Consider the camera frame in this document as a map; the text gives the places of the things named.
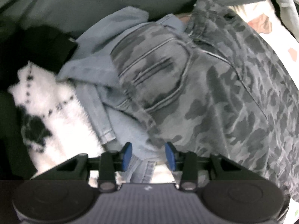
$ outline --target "camouflage shorts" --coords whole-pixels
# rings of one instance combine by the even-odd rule
[[[147,129],[149,144],[220,153],[299,200],[298,89],[282,62],[212,0],[197,1],[185,32],[151,23],[115,47],[127,113]]]

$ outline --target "camouflage fabric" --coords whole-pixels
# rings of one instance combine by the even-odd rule
[[[282,62],[212,0],[197,1],[185,32],[151,23],[112,51],[127,113],[146,127],[149,144],[220,153],[298,201],[298,89]]]

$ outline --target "denim shirt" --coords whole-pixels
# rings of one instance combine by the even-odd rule
[[[129,33],[147,23],[148,13],[126,7],[100,20],[78,39],[78,49],[60,70],[57,80],[72,79],[77,97],[89,115],[93,129],[108,150],[133,144],[133,156],[123,177],[130,182],[150,182],[155,163],[165,158],[139,121],[123,113],[129,101],[118,82],[110,53]],[[183,32],[186,25],[172,14],[157,21]]]

